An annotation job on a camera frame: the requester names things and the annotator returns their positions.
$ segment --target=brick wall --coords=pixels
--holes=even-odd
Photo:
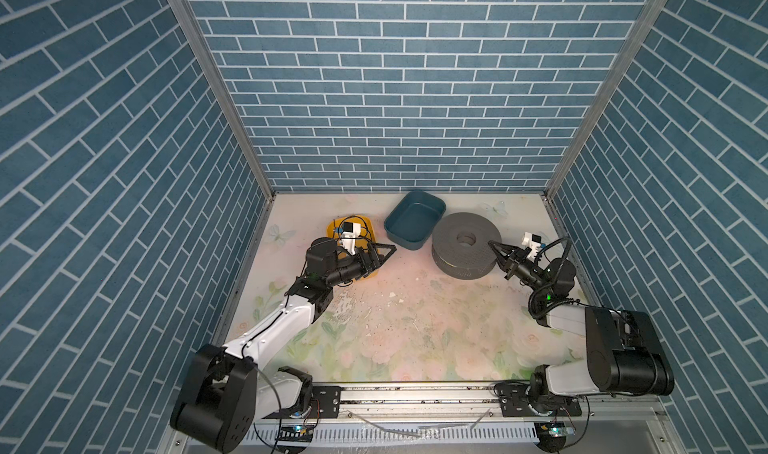
[[[601,300],[652,313],[689,452],[766,452],[766,43],[766,0],[669,0],[555,198]]]
[[[279,191],[541,191],[645,0],[190,0]]]
[[[264,202],[165,0],[0,0],[0,452],[144,452]]]

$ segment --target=floral tabletop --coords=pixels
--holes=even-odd
[[[537,195],[439,195],[446,215],[470,211],[490,219],[502,240],[526,231],[555,237]],[[367,215],[378,242],[392,195],[278,195],[237,307],[229,338],[253,327],[283,300],[313,239],[341,216]],[[318,382],[497,380],[527,378],[539,364],[584,357],[584,338],[536,324],[526,311],[530,289],[499,269],[475,281],[440,271],[431,242],[399,248],[375,277],[336,287],[321,318],[267,366],[292,366]],[[581,297],[576,287],[572,295]]]

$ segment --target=teal bin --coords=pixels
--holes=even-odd
[[[384,220],[384,229],[392,242],[416,251],[424,246],[445,212],[442,199],[424,191],[410,191]]]

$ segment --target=yellow plastic container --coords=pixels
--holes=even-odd
[[[360,224],[360,237],[367,237],[370,238],[372,242],[376,242],[376,234],[373,232],[373,223],[371,222],[370,218],[363,215],[351,215],[351,216],[345,216],[343,218],[337,218],[331,221],[330,224],[328,224],[328,228],[326,229],[326,236],[329,238],[336,238],[338,239],[340,234],[336,232],[336,228],[341,226],[341,223],[344,221],[350,221],[350,222],[356,222]],[[356,248],[368,248],[368,241],[365,239],[358,239],[355,241],[355,247]],[[371,277],[376,276],[379,273],[379,271],[373,271],[368,277],[361,277],[358,281],[360,282],[363,279],[370,279]]]

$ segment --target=blue brick wall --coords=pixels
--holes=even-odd
[[[541,191],[645,0],[190,0],[278,191]]]
[[[145,452],[264,197],[166,0],[0,0],[0,452]]]
[[[766,0],[669,0],[554,199],[601,300],[652,313],[689,452],[766,452],[766,42]]]

